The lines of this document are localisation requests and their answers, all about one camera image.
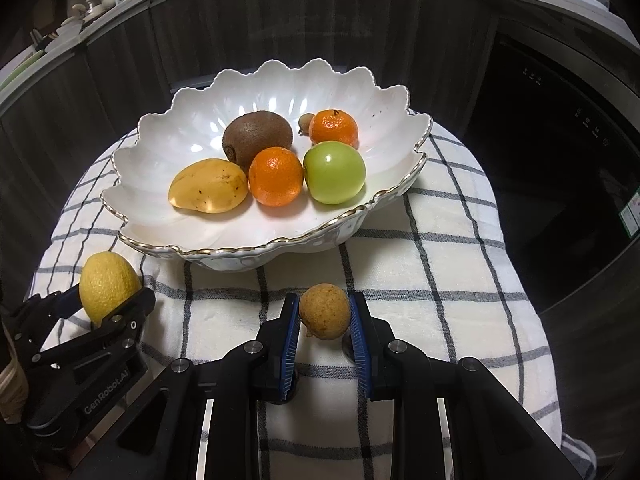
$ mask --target screw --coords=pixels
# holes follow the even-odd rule
[[[180,357],[179,359],[174,359],[172,361],[171,370],[173,370],[177,374],[181,374],[183,371],[189,368],[190,365],[191,362],[188,359]]]
[[[473,357],[465,357],[462,359],[462,367],[470,372],[476,372],[480,369],[480,361]]]
[[[394,339],[389,342],[389,350],[391,350],[394,354],[401,354],[405,352],[407,349],[406,343],[401,339]]]
[[[262,350],[260,341],[247,341],[244,343],[244,351],[248,354],[257,354],[260,350]]]

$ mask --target kiwi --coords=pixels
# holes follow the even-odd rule
[[[284,117],[259,110],[231,121],[222,137],[222,149],[229,161],[247,173],[262,150],[273,146],[289,149],[292,142],[293,131]]]

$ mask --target checkered tablecloth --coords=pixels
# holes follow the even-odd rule
[[[479,358],[560,446],[556,380],[545,333],[505,251],[489,181],[447,130],[434,126],[424,145],[428,162],[408,193],[370,214],[345,244],[322,253],[284,254],[237,274],[143,256],[118,240],[121,222],[99,195],[116,181],[111,153],[134,140],[129,134],[111,146],[74,189],[34,276],[32,294],[66,290],[78,282],[91,254],[119,252],[156,292],[142,352],[157,375],[176,357],[196,363],[218,359],[254,338],[260,323],[278,316],[287,292],[302,293],[321,282],[362,290],[372,315],[388,320],[396,337],[437,359]],[[54,329],[47,346],[89,328],[79,312]],[[356,371],[340,340],[304,335],[303,328],[297,396],[284,406],[258,409],[262,479],[389,478],[391,402],[358,398]],[[444,417],[441,406],[451,469]],[[203,447],[206,439],[203,432]]]

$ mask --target white ceramic bowl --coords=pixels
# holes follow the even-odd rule
[[[401,196],[418,176],[426,161],[419,149],[433,121],[408,106],[404,86],[381,89],[364,67],[341,74],[314,59],[299,69],[270,60],[252,74],[223,70],[207,89],[180,89],[167,112],[140,119],[136,145],[116,150],[111,159],[120,178],[102,192],[102,202],[125,221],[124,243],[160,258],[238,271],[285,252],[324,251],[343,243],[369,211]],[[250,193],[222,214],[169,204],[169,185],[180,170],[203,158],[226,158],[222,135],[236,117],[252,110],[280,114],[291,124],[292,149],[302,160],[311,142],[298,135],[298,118],[328,108],[340,108],[358,123],[367,179],[353,200],[326,206],[305,187],[281,208],[261,206]]]

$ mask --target dark wood cabinet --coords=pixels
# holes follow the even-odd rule
[[[171,105],[148,10],[90,40],[86,54],[100,100],[117,134],[134,129],[142,115],[162,113]]]
[[[407,85],[412,106],[454,133],[495,33],[483,0],[168,0],[151,15],[172,87],[322,57],[339,70],[367,66],[383,87]]]
[[[0,124],[2,288],[15,306],[69,193],[117,135],[82,53],[37,81]]]

